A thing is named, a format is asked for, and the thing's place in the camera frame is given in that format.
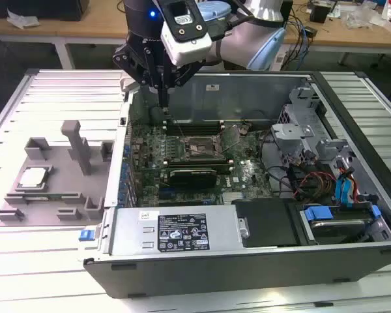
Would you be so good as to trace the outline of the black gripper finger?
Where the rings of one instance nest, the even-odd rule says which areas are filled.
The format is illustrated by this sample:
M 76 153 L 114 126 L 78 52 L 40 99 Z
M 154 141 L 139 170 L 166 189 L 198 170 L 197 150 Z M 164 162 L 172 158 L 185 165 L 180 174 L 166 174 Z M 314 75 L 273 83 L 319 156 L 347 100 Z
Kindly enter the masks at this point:
M 164 66 L 164 107 L 169 104 L 169 90 L 176 86 L 182 87 L 202 67 L 202 61 L 196 61 L 181 67 L 173 65 L 170 61 Z
M 163 64 L 158 63 L 155 48 L 150 44 L 133 46 L 123 44 L 115 50 L 113 62 L 140 85 L 147 85 L 158 95 L 158 105 L 165 107 Z

